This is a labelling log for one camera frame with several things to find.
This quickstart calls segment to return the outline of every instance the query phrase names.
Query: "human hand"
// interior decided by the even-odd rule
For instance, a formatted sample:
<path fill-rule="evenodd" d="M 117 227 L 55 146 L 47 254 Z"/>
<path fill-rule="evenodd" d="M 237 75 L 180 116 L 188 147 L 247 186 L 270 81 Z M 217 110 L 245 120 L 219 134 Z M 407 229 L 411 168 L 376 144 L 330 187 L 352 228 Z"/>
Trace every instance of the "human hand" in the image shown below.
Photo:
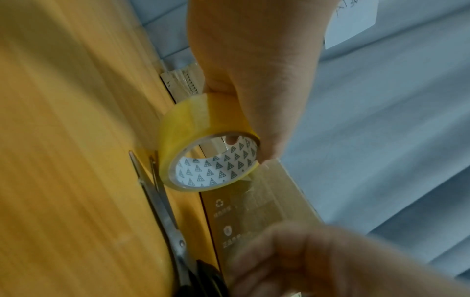
<path fill-rule="evenodd" d="M 460 297 L 465 286 L 374 240 L 336 227 L 281 223 L 234 259 L 233 297 Z"/>
<path fill-rule="evenodd" d="M 337 2 L 189 2 L 188 40 L 207 91 L 238 96 L 260 163 L 281 155 L 303 113 Z"/>

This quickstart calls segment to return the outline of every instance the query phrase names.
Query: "white paper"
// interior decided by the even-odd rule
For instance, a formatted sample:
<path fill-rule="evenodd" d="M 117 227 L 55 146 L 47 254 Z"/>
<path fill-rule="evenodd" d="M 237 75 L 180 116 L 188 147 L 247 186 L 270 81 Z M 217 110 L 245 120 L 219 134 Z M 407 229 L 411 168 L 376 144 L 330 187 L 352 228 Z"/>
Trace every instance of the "white paper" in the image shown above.
<path fill-rule="evenodd" d="M 376 23 L 379 0 L 341 0 L 325 34 L 325 49 L 335 46 Z"/>

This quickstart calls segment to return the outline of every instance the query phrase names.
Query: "recycling symbol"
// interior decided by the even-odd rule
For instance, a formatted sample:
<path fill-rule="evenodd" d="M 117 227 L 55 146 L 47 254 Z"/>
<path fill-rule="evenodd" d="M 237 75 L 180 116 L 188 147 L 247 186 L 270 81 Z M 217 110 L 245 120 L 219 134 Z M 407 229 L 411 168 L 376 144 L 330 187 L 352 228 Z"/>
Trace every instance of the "recycling symbol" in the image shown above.
<path fill-rule="evenodd" d="M 216 207 L 222 207 L 224 205 L 224 202 L 221 199 L 217 199 L 215 201 L 215 206 Z"/>

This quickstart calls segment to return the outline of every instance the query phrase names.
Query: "blue-gray curtain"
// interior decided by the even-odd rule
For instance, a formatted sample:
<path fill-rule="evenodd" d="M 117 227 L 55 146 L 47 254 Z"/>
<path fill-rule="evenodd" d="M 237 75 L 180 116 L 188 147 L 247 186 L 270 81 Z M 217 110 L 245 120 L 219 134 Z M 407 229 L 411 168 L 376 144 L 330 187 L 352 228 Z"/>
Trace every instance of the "blue-gray curtain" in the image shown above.
<path fill-rule="evenodd" d="M 194 61 L 185 1 L 131 2 L 168 69 Z M 326 222 L 470 279 L 470 0 L 381 0 L 322 53 L 282 162 Z"/>

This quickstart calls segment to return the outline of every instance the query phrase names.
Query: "tape roll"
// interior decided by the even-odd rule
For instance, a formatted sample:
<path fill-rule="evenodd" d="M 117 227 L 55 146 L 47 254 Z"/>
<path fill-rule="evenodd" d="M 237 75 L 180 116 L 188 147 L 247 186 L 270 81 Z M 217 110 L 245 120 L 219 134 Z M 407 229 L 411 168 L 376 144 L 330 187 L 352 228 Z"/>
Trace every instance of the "tape roll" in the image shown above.
<path fill-rule="evenodd" d="M 215 137 L 241 136 L 235 145 L 205 159 L 185 157 L 196 145 Z M 159 174 L 180 191 L 208 191 L 231 184 L 257 165 L 259 138 L 236 97 L 209 93 L 176 104 L 160 123 Z"/>

